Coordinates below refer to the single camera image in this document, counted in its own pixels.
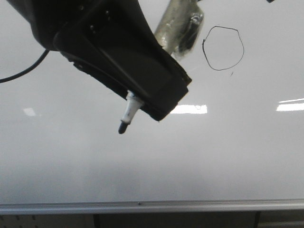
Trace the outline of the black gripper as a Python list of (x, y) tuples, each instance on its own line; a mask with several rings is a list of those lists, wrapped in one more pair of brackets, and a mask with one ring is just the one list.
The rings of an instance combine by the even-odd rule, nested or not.
[(143, 12), (137, 0), (9, 0), (8, 3), (30, 24), (36, 41), (56, 51), (54, 38), (66, 25), (88, 18), (95, 25), (101, 18), (143, 28)]

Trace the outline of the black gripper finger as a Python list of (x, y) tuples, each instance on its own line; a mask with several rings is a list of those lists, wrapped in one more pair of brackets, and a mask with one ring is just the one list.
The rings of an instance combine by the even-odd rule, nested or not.
[(162, 120), (187, 94), (191, 79), (157, 42), (136, 0), (94, 0), (54, 37), (54, 47), (79, 70)]

